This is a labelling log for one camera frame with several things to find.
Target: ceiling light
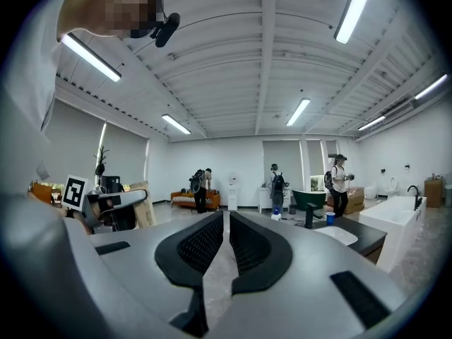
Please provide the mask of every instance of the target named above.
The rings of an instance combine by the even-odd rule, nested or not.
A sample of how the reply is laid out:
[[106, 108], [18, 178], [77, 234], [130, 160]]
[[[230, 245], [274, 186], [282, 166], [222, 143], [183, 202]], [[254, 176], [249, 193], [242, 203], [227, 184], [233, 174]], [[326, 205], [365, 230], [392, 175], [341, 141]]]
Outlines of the ceiling light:
[[121, 74], [110, 66], [104, 59], [94, 53], [86, 44], [83, 44], [74, 34], [64, 35], [63, 44], [84, 58], [89, 64], [103, 72], [112, 81], [117, 82]]
[[191, 132], [185, 128], [184, 126], [182, 126], [178, 121], [174, 120], [170, 115], [168, 114], [163, 114], [162, 118], [167, 121], [168, 123], [172, 124], [173, 126], [175, 126], [177, 129], [179, 129], [180, 131], [184, 132], [185, 134], [191, 134]]
[[334, 34], [334, 38], [347, 44], [350, 36], [358, 23], [359, 17], [361, 16], [364, 6], [367, 0], [348, 0], [347, 6], [345, 7], [344, 14], [340, 19], [338, 29]]
[[443, 83], [447, 79], [447, 74], [444, 74], [440, 79], [438, 79], [435, 83], [431, 84], [427, 88], [425, 88], [421, 93], [415, 96], [416, 99], [424, 97], [427, 93], [431, 92], [433, 89], [435, 89], [438, 85]]
[[373, 125], [379, 123], [380, 121], [383, 121], [386, 117], [381, 116], [380, 118], [375, 119], [374, 121], [371, 121], [370, 123], [366, 124], [365, 126], [362, 126], [358, 131], [363, 131], [365, 129], [368, 129], [369, 127], [372, 127]]
[[310, 99], [308, 98], [303, 98], [302, 101], [300, 102], [297, 110], [295, 111], [294, 115], [292, 116], [291, 119], [289, 119], [288, 123], [286, 124], [286, 126], [291, 126], [295, 123], [295, 121], [298, 119], [298, 117], [300, 116], [300, 114], [306, 109], [306, 107], [308, 106], [308, 104], [311, 102]]

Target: toilet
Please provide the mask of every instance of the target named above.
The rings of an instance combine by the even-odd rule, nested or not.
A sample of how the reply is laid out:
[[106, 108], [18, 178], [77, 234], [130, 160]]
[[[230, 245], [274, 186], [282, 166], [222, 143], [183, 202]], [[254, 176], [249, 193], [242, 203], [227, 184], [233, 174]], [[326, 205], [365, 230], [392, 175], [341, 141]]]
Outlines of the toilet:
[[386, 193], [388, 199], [398, 195], [397, 181], [394, 177], [391, 177], [391, 179], [389, 180], [388, 187], [386, 188], [385, 193]]
[[374, 200], [378, 193], [378, 186], [376, 184], [371, 184], [369, 187], [364, 188], [364, 197], [367, 200]]

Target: faucet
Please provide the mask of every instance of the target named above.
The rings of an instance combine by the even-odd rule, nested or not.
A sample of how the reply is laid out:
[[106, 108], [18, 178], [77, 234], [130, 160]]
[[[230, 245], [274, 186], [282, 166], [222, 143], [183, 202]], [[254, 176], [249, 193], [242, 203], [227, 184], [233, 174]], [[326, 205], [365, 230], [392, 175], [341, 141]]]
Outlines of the faucet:
[[322, 216], [318, 216], [314, 213], [314, 209], [317, 207], [317, 205], [314, 205], [313, 203], [307, 203], [306, 206], [306, 221], [304, 222], [304, 228], [311, 229], [312, 228], [312, 217], [315, 218], [322, 218]]
[[419, 206], [421, 206], [422, 198], [419, 198], [419, 190], [417, 189], [417, 187], [416, 187], [414, 184], [412, 184], [410, 187], [408, 187], [407, 192], [408, 192], [409, 190], [411, 190], [412, 187], [414, 187], [414, 188], [416, 189], [416, 198], [415, 198], [415, 211], [416, 211], [417, 208], [418, 208]]

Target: blue cup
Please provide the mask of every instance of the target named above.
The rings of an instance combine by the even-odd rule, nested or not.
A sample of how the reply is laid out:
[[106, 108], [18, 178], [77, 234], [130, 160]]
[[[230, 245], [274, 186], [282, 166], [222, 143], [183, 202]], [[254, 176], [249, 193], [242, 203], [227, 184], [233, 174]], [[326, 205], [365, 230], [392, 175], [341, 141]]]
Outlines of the blue cup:
[[335, 217], [334, 212], [327, 212], [326, 213], [326, 224], [332, 225], [334, 223], [334, 217]]

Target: white bathtub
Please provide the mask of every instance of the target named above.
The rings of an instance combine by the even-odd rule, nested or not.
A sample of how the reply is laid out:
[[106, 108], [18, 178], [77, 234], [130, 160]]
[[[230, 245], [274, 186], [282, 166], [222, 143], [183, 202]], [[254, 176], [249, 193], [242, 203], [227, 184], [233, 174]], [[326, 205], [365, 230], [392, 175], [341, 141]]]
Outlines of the white bathtub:
[[416, 240], [425, 218], [427, 197], [415, 211], [414, 197], [393, 197], [359, 213], [359, 222], [387, 232], [377, 266], [387, 273]]

